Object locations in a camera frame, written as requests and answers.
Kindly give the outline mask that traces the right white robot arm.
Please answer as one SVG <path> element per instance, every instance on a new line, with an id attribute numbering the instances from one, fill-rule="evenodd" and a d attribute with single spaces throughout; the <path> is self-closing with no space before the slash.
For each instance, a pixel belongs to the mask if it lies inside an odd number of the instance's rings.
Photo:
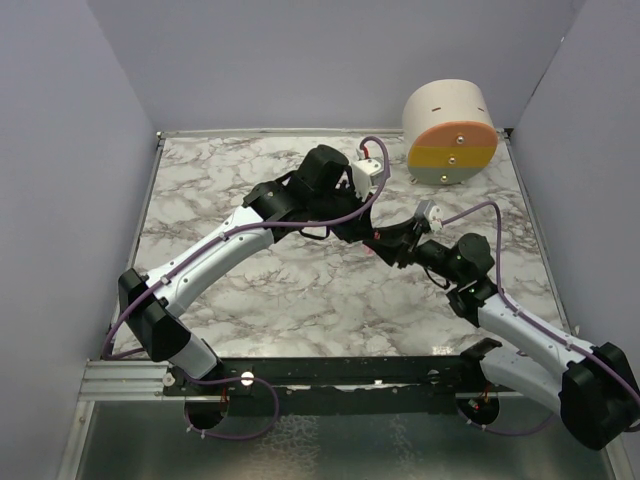
<path id="1" fill-rule="evenodd" d="M 496 262 L 487 239 L 463 235 L 453 246 L 423 241 L 410 220 L 374 231 L 365 245 L 390 266 L 416 264 L 442 277 L 454 313 L 498 340 L 459 367 L 461 383 L 504 386 L 545 406 L 583 446 L 600 450 L 639 429 L 639 387 L 624 352 L 595 346 L 522 308 L 488 275 Z"/>

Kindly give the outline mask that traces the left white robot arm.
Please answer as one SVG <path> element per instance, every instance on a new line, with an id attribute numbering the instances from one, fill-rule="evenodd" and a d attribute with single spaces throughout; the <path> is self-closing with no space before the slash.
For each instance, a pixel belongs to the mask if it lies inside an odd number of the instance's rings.
<path id="1" fill-rule="evenodd" d="M 350 160 L 327 145 L 312 148 L 297 169 L 257 184 L 218 228 L 175 259 L 146 274 L 123 273 L 121 321 L 153 361 L 183 370 L 195 392 L 214 392 L 220 360 L 181 321 L 189 306 L 235 266 L 291 232 L 309 227 L 336 232 L 368 223 L 388 176 L 388 162 L 364 151 Z"/>

